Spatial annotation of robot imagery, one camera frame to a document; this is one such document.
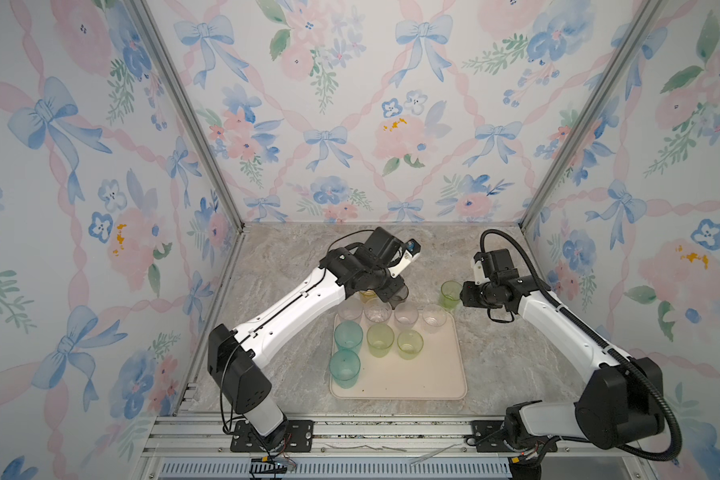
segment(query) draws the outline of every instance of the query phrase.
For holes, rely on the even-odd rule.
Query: marble countertop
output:
[[[368,225],[253,225],[235,266],[217,322],[233,326],[253,318],[306,278],[335,239]],[[405,241],[415,238],[422,256],[403,273],[420,305],[437,302],[446,280],[472,280],[471,258],[479,250],[485,225],[397,225],[384,228]],[[517,226],[500,226],[527,245]],[[363,241],[367,234],[348,238]],[[528,268],[499,236],[486,238],[486,250],[509,248],[521,275]],[[484,310],[460,306],[454,313],[468,393],[461,400],[345,400],[328,386],[336,308],[320,315],[278,352],[264,369],[276,400],[286,413],[503,415],[508,406],[529,400],[573,401],[584,382],[570,362],[535,327],[522,318],[510,324],[491,322]],[[219,390],[201,371],[190,410],[215,412]]]

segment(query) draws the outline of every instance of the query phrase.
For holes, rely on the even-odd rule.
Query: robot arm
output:
[[[420,252],[416,240],[403,243],[379,227],[364,244],[330,250],[303,282],[256,318],[233,331],[223,324],[213,329],[208,373],[251,423],[266,450],[281,445],[288,418],[272,398],[272,384],[261,369],[302,328],[355,292],[374,290],[381,300],[389,300],[405,284],[400,273]]]

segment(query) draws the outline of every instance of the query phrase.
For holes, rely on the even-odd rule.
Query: black cable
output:
[[[536,269],[534,268],[534,264],[530,261],[530,258],[528,257],[528,254],[525,252],[523,247],[514,239],[512,236],[507,234],[506,232],[503,232],[501,230],[496,230],[489,228],[485,232],[483,232],[480,235],[480,252],[483,254],[485,253],[485,237],[494,234],[499,235],[503,238],[505,238],[512,246],[518,251],[520,256],[523,257],[523,261],[525,262],[526,266],[528,266],[528,271],[530,272],[530,276],[534,279],[534,283],[536,283],[536,287],[538,287],[541,294],[544,296],[545,299],[560,313],[566,316],[568,320],[573,322],[577,327],[579,327],[585,334],[588,335],[589,338],[591,338],[595,343],[602,349],[609,348],[608,354],[611,355],[615,360],[619,362],[622,366],[624,366],[627,370],[629,370],[630,374],[634,375],[634,377],[637,379],[638,383],[641,384],[648,393],[656,400],[656,403],[659,406],[659,409],[661,410],[662,414],[664,415],[664,419],[666,420],[667,427],[670,430],[670,446],[666,448],[664,452],[646,452],[645,450],[642,450],[640,448],[634,448],[627,445],[619,446],[618,448],[621,448],[624,450],[624,452],[630,453],[634,456],[638,456],[641,458],[644,458],[646,460],[652,460],[654,462],[668,462],[669,460],[673,460],[674,458],[677,458],[677,456],[680,454],[680,450],[682,449],[682,433],[680,431],[680,424],[677,422],[677,418],[675,418],[675,414],[672,412],[672,409],[669,405],[667,405],[666,400],[661,395],[661,392],[659,392],[659,389],[657,389],[653,383],[650,382],[649,379],[643,375],[643,372],[638,369],[636,366],[632,364],[629,360],[625,359],[621,354],[616,351],[615,348],[611,346],[610,343],[605,341],[603,337],[597,334],[594,330],[592,330],[587,324],[585,324],[579,317],[576,316],[575,313],[568,310],[565,306],[561,306],[562,304],[558,302],[552,295],[547,292],[547,287],[544,284],[544,282],[539,278],[538,273],[536,272]]]

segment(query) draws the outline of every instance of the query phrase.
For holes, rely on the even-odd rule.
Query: clear plastic cup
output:
[[[424,348],[422,334],[416,330],[404,330],[398,335],[398,353],[405,360],[413,360]]]
[[[338,317],[345,320],[359,321],[362,315],[362,302],[356,296],[350,296],[343,302],[338,304]]]
[[[368,350],[371,355],[381,358],[392,348],[394,331],[386,323],[376,323],[368,329],[365,338],[368,339]]]
[[[357,322],[341,322],[333,331],[333,339],[339,350],[346,349],[360,353],[362,327]]]
[[[445,324],[448,319],[445,309],[440,305],[427,305],[422,310],[422,318],[427,325],[432,327],[440,327]]]
[[[392,316],[392,307],[389,303],[384,303],[378,298],[374,298],[365,303],[363,307],[365,318],[374,323],[384,323]]]
[[[402,328],[411,328],[418,320],[418,306],[413,302],[403,302],[394,309],[394,319]]]
[[[453,311],[461,302],[461,283],[454,280],[445,282],[440,287],[440,306]]]
[[[351,350],[339,350],[331,357],[328,370],[336,385],[343,389],[351,388],[360,376],[360,357]]]

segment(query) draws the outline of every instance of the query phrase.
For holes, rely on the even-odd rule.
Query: beige tray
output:
[[[334,328],[341,322],[338,315]],[[360,326],[363,343],[360,348],[360,377],[352,388],[343,389],[331,378],[331,394],[336,398],[399,398],[411,400],[459,400],[467,395],[467,378],[461,363],[456,325],[449,313],[448,320],[435,332],[419,315],[413,330],[422,334],[424,348],[413,360],[403,360],[395,343],[383,358],[376,358],[368,351],[365,335],[373,323],[362,316]],[[394,331],[394,338],[401,328],[392,318],[387,324]]]

